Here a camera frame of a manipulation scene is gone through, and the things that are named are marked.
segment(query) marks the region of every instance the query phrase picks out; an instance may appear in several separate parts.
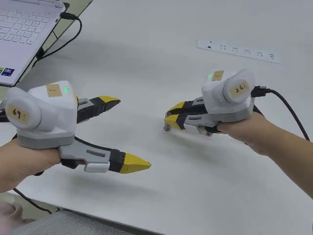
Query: gray fabric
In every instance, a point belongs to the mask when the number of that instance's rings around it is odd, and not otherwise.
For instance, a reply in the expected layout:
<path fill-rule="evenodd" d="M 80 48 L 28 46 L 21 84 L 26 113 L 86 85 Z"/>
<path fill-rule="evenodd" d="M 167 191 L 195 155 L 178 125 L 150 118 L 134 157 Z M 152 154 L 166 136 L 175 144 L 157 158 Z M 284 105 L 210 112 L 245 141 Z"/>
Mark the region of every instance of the gray fabric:
<path fill-rule="evenodd" d="M 70 211 L 59 211 L 15 229 L 13 235 L 134 235 Z"/>

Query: power strip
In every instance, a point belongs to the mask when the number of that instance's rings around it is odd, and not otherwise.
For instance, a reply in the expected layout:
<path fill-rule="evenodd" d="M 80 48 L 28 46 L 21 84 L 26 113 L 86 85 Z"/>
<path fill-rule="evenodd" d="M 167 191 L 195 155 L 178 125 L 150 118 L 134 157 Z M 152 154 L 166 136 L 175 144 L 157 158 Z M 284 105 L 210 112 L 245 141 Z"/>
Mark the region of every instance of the power strip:
<path fill-rule="evenodd" d="M 216 52 L 242 56 L 255 60 L 263 60 L 271 63 L 281 64 L 278 56 L 273 52 L 268 53 L 263 50 L 249 49 L 246 47 L 239 47 L 224 42 L 212 41 L 212 40 L 199 40 L 197 48 L 212 50 Z"/>

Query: hand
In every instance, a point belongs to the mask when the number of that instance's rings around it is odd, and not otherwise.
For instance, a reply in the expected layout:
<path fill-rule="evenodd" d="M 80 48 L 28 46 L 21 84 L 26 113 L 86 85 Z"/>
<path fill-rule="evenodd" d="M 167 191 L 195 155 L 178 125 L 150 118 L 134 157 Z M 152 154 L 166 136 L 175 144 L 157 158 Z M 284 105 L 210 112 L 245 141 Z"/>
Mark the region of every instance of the hand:
<path fill-rule="evenodd" d="M 223 122 L 218 124 L 217 128 L 232 138 L 246 143 L 258 154 L 267 154 L 266 150 L 260 146 L 260 139 L 266 138 L 267 134 L 271 132 L 273 124 L 267 121 L 262 115 L 253 112 L 246 120 Z"/>
<path fill-rule="evenodd" d="M 0 192 L 15 188 L 26 177 L 49 169 L 61 161 L 57 149 L 33 150 L 12 140 L 0 148 Z"/>

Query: laptop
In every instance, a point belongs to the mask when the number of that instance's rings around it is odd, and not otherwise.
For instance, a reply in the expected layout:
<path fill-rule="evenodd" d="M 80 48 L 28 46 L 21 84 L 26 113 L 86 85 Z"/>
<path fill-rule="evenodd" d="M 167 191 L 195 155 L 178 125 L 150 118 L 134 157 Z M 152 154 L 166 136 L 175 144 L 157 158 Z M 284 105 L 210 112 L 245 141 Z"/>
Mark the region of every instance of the laptop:
<path fill-rule="evenodd" d="M 65 11 L 62 0 L 0 0 L 0 86 L 17 84 Z"/>

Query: handwritten label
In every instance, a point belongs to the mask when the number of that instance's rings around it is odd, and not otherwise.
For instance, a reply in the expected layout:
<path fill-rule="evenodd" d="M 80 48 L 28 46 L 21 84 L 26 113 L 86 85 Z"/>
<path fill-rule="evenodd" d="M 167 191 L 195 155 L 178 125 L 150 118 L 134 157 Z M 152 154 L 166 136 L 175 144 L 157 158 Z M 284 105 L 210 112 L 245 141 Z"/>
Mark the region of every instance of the handwritten label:
<path fill-rule="evenodd" d="M 250 86 L 246 81 L 243 81 L 230 89 L 231 96 L 235 99 L 250 91 Z"/>
<path fill-rule="evenodd" d="M 8 107 L 6 108 L 6 115 L 8 117 L 13 118 L 14 120 L 27 125 L 29 121 L 29 113 L 12 105 L 9 104 Z"/>
<path fill-rule="evenodd" d="M 59 84 L 49 84 L 47 86 L 47 92 L 49 97 L 62 96 L 61 88 Z"/>
<path fill-rule="evenodd" d="M 224 71 L 215 71 L 212 77 L 212 82 L 221 81 L 223 78 Z"/>

